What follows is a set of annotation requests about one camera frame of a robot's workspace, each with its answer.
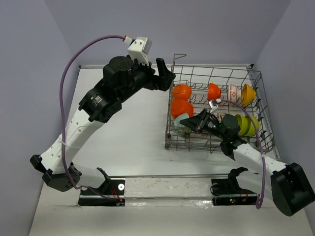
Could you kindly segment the lime green bowl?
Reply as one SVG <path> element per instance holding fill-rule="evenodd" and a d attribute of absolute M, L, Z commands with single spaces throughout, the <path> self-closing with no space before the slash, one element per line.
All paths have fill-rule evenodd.
<path fill-rule="evenodd" d="M 251 116 L 251 118 L 248 118 L 249 122 L 249 130 L 247 132 L 247 136 L 253 136 L 256 134 L 256 131 L 259 131 L 260 129 L 260 123 L 258 119 L 255 116 Z"/>
<path fill-rule="evenodd" d="M 235 115 L 238 121 L 238 125 L 240 126 L 240 131 L 238 133 L 239 136 L 245 136 L 249 129 L 249 122 L 247 118 L 243 115 Z"/>

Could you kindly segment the small white bowl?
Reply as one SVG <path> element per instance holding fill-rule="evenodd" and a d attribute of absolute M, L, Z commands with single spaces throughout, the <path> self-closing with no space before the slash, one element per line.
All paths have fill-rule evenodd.
<path fill-rule="evenodd" d="M 186 84 L 178 84 L 173 88 L 172 95 L 174 100 L 188 101 L 191 97 L 192 89 Z"/>

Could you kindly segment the orange square bowl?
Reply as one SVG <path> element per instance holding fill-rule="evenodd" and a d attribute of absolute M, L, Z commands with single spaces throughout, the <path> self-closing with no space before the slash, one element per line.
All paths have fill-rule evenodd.
<path fill-rule="evenodd" d="M 171 115 L 173 118 L 177 118 L 179 115 L 187 113 L 189 117 L 193 116 L 194 107 L 185 100 L 177 99 L 171 103 Z"/>

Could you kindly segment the grey wire dish rack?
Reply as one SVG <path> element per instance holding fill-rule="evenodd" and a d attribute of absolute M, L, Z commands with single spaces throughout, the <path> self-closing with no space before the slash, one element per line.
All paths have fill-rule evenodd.
<path fill-rule="evenodd" d="M 172 90 L 180 85 L 191 89 L 188 103 L 193 106 L 194 114 L 209 110 L 208 99 L 215 86 L 224 100 L 213 112 L 218 121 L 225 115 L 236 116 L 240 125 L 240 136 L 257 150 L 264 153 L 277 153 L 276 141 L 269 118 L 268 102 L 262 74 L 253 69 L 253 65 L 215 66 L 188 65 L 181 61 L 185 54 L 174 54 L 171 71 L 176 78 L 170 87 L 168 98 L 165 148 L 202 150 L 211 153 L 221 151 L 221 139 L 207 131 L 189 133 L 178 127 L 171 114 L 174 101 Z"/>

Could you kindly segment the red white patterned bowl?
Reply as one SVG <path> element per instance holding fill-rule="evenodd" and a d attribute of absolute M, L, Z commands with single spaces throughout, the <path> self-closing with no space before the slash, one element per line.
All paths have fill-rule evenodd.
<path fill-rule="evenodd" d="M 228 100 L 240 104 L 242 101 L 242 87 L 230 84 L 228 86 Z"/>

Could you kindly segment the orange round bowl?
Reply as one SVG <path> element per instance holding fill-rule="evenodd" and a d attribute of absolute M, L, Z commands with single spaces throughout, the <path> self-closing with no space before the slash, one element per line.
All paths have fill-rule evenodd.
<path fill-rule="evenodd" d="M 216 84 L 209 83 L 207 91 L 208 101 L 216 100 L 219 98 L 221 98 L 221 89 Z"/>

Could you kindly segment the yellow bowl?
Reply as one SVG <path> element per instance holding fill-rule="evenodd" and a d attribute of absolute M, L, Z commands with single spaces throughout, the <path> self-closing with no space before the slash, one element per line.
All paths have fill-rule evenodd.
<path fill-rule="evenodd" d="M 251 104 L 256 98 L 256 91 L 249 85 L 245 84 L 242 89 L 242 107 L 246 107 Z"/>

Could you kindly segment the pale green ceramic bowl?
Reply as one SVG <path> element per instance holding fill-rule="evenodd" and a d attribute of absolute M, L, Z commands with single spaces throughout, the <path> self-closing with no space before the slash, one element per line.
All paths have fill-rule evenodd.
<path fill-rule="evenodd" d="M 181 138 L 187 139 L 190 137 L 192 130 L 180 123 L 180 121 L 189 118 L 188 113 L 179 115 L 172 122 L 172 131 Z"/>

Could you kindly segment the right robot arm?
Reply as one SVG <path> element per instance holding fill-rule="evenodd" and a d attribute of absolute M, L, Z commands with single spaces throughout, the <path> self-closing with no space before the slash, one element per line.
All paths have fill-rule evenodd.
<path fill-rule="evenodd" d="M 193 132 L 207 131 L 221 138 L 222 152 L 232 160 L 242 163 L 263 175 L 258 189 L 270 186 L 271 199 L 277 209 L 292 216 L 315 200 L 315 193 L 303 168 L 297 163 L 286 164 L 262 155 L 239 135 L 240 126 L 233 115 L 225 115 L 218 121 L 207 110 L 180 121 Z"/>

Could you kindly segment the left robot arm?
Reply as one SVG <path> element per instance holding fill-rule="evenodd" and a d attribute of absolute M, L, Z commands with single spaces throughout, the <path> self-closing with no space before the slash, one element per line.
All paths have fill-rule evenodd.
<path fill-rule="evenodd" d="M 62 125 L 56 141 L 41 155 L 30 158 L 47 186 L 60 192 L 86 187 L 97 195 L 105 195 L 111 186 L 107 173 L 102 168 L 79 167 L 72 161 L 91 135 L 139 90 L 170 88 L 175 74 L 168 70 L 164 59 L 157 58 L 156 63 L 157 70 L 154 70 L 129 56 L 117 56 L 103 67 L 102 79 L 82 98 L 71 121 Z"/>

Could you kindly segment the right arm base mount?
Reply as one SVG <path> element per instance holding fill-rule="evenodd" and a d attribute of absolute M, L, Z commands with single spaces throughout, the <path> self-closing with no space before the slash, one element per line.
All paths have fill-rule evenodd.
<path fill-rule="evenodd" d="M 257 194 L 241 188 L 237 177 L 248 172 L 245 167 L 232 169 L 225 178 L 211 179 L 210 192 L 213 206 L 249 206 L 255 205 Z"/>

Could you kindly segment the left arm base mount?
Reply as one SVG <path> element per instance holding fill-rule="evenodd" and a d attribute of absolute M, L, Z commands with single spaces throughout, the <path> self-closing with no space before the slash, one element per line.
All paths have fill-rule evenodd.
<path fill-rule="evenodd" d="M 110 178 L 109 175 L 98 168 L 105 177 L 105 182 L 97 189 L 81 190 L 78 205 L 82 207 L 124 207 L 125 178 Z"/>

